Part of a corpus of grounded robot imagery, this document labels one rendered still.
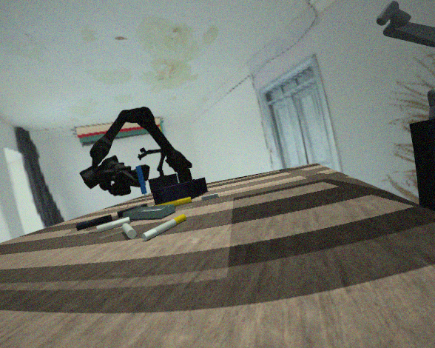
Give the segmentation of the blue stylus with white tip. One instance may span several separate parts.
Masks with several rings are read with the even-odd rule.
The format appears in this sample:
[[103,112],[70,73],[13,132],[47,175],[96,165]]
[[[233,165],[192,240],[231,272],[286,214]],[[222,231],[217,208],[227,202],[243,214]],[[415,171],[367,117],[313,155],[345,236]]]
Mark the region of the blue stylus with white tip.
[[[135,169],[136,169],[136,172],[137,172],[137,175],[138,175],[139,184],[141,185],[141,192],[142,192],[142,194],[145,195],[145,199],[146,199],[146,187],[145,187],[145,183],[144,183],[144,175],[143,175],[143,172],[142,172],[141,165],[140,166],[135,166]],[[146,199],[146,202],[147,202],[147,199]]]

